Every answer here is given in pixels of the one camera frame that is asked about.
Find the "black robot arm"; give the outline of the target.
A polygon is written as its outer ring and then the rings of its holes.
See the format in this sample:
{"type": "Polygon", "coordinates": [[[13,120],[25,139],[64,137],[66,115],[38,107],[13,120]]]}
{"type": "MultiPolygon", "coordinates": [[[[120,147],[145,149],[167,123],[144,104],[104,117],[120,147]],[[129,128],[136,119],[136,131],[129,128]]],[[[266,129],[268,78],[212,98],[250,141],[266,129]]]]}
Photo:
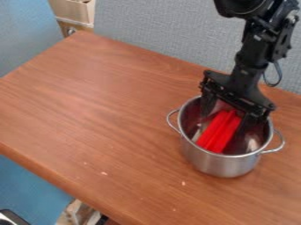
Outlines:
{"type": "Polygon", "coordinates": [[[241,48],[235,55],[235,66],[225,76],[207,70],[200,82],[203,113],[209,113],[221,100],[244,113],[213,127],[223,133],[217,145],[223,148],[240,135],[244,127],[264,121],[275,110],[259,91],[258,81],[264,79],[268,65],[278,65],[290,49],[290,38],[298,21],[296,0],[213,0],[217,14],[224,18],[246,20],[241,48]]]}

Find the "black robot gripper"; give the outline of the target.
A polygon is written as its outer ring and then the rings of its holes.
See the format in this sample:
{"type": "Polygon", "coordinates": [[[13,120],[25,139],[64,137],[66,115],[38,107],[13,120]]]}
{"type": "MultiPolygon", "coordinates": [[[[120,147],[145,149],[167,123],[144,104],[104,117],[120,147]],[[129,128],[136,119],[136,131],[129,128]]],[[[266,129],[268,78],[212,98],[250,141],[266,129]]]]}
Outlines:
{"type": "Polygon", "coordinates": [[[264,119],[275,110],[274,103],[258,88],[258,80],[266,71],[260,66],[235,56],[235,66],[228,75],[212,70],[203,72],[200,88],[200,115],[207,117],[219,100],[244,113],[233,135],[233,144],[239,147],[258,147],[262,142],[264,119]]]}

